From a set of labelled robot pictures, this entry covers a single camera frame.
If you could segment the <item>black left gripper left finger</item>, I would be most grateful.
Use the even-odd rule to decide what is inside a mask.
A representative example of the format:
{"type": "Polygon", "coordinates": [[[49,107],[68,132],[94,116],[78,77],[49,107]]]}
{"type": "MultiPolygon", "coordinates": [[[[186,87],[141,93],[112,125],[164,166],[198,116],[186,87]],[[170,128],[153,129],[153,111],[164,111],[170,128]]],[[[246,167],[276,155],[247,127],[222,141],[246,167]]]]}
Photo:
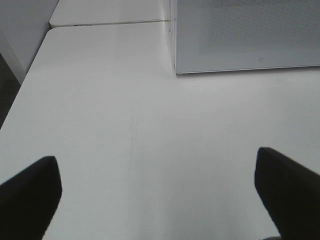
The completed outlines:
{"type": "Polygon", "coordinates": [[[41,240],[62,196],[57,160],[45,156],[0,186],[0,238],[41,240]]]}

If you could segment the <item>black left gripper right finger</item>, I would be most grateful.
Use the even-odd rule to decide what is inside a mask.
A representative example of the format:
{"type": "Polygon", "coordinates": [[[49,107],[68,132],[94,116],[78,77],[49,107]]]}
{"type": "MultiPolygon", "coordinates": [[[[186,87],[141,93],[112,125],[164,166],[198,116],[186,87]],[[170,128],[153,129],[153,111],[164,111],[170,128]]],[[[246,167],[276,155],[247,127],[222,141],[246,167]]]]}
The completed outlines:
{"type": "Polygon", "coordinates": [[[255,189],[283,240],[320,238],[320,176],[271,147],[260,147],[255,189]]]}

